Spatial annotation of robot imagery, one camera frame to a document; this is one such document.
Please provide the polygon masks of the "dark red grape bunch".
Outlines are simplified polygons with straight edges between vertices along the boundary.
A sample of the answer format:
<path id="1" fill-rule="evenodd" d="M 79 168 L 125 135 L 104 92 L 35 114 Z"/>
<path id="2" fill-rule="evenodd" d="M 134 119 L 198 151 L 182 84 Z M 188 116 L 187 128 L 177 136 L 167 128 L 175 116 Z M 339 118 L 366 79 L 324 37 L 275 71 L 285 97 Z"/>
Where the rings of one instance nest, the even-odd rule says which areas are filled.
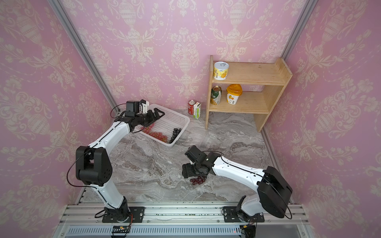
<path id="1" fill-rule="evenodd" d="M 190 182 L 192 185 L 197 185 L 197 184 L 203 184 L 207 179 L 207 176 L 198 176 L 197 178 L 191 178 Z"/>

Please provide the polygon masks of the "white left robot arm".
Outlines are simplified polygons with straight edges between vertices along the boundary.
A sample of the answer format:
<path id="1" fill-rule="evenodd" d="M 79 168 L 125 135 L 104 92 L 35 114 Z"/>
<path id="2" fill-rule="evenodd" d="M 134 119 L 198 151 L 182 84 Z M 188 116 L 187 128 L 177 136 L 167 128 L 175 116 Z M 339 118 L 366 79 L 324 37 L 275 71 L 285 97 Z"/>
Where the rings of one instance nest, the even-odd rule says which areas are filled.
<path id="1" fill-rule="evenodd" d="M 137 111 L 138 109 L 124 111 L 115 118 L 111 127 L 100 138 L 76 150 L 76 178 L 82 181 L 85 187 L 96 191 L 104 203 L 105 215 L 110 216 L 114 222 L 131 223 L 133 214 L 127 199 L 117 190 L 111 179 L 113 167 L 109 154 L 136 126 L 147 128 L 165 115 L 158 108 L 139 114 Z"/>

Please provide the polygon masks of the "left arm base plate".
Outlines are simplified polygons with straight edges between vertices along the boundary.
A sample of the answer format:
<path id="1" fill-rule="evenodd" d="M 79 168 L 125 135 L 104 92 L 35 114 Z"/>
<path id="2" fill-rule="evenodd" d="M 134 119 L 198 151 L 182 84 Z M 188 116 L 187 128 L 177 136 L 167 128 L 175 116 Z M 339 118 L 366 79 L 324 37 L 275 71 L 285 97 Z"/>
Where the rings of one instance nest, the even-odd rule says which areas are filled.
<path id="1" fill-rule="evenodd" d="M 112 212 L 110 210 L 105 211 L 105 215 L 102 218 L 103 223 L 142 223 L 144 218 L 145 207 L 133 206 L 129 207 L 126 214 L 120 212 Z"/>

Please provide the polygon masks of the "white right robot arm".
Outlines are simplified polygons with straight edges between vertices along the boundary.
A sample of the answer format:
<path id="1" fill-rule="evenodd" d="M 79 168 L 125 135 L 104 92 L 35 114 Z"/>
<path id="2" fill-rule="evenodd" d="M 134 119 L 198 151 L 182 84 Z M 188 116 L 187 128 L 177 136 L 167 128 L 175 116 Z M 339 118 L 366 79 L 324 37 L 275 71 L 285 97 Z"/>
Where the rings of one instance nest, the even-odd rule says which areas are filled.
<path id="1" fill-rule="evenodd" d="M 216 152 L 187 152 L 185 156 L 190 163 L 182 165 L 184 178 L 212 174 L 232 179 L 255 192 L 250 196 L 244 195 L 237 204 L 235 210 L 240 219 L 248 220 L 264 212 L 277 218 L 292 219 L 292 215 L 286 215 L 289 211 L 292 188 L 276 168 L 268 166 L 266 169 L 258 169 L 244 166 Z"/>

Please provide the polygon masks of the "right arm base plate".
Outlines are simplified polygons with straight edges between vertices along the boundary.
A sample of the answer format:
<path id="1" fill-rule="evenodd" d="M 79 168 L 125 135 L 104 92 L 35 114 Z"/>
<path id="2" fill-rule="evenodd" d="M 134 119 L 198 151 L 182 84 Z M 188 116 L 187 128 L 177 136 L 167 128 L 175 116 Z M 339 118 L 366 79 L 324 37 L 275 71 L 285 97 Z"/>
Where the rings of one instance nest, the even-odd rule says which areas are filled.
<path id="1" fill-rule="evenodd" d="M 222 215 L 224 216 L 225 223 L 263 223 L 264 216 L 261 213 L 249 216 L 241 209 L 234 206 L 224 206 L 222 208 Z"/>

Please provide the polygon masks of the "black grape bunch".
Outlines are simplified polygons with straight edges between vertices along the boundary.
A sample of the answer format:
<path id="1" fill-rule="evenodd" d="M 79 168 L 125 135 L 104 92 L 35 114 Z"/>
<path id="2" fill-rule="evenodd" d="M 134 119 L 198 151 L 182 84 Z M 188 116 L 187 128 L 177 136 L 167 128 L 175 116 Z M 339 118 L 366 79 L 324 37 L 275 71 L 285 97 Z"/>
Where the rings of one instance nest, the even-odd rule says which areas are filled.
<path id="1" fill-rule="evenodd" d="M 169 144 L 171 144 L 175 141 L 175 139 L 179 136 L 181 130 L 182 130 L 181 128 L 174 128 L 173 129 L 172 136 L 169 140 Z"/>

